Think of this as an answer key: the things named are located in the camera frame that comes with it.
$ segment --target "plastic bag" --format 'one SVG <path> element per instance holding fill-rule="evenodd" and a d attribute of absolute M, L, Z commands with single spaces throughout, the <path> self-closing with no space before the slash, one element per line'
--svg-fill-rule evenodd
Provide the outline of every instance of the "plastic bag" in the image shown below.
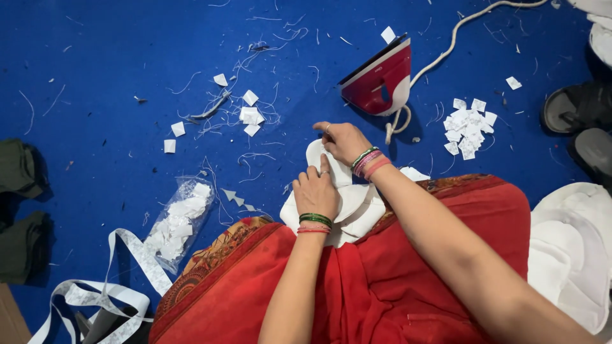
<path fill-rule="evenodd" d="M 215 198 L 212 184 L 204 179 L 185 176 L 177 178 L 177 183 L 178 190 L 144 240 L 145 247 L 157 262 L 174 275 L 197 237 Z"/>

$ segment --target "sandal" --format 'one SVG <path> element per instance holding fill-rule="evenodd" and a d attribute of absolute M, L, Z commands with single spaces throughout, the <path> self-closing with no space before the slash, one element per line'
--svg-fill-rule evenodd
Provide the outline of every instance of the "sandal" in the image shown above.
<path fill-rule="evenodd" d="M 612 136 L 598 128 L 587 129 L 572 138 L 567 152 L 612 195 Z"/>
<path fill-rule="evenodd" d="M 558 89 L 544 103 L 540 122 L 556 133 L 612 129 L 612 85 L 590 81 Z"/>

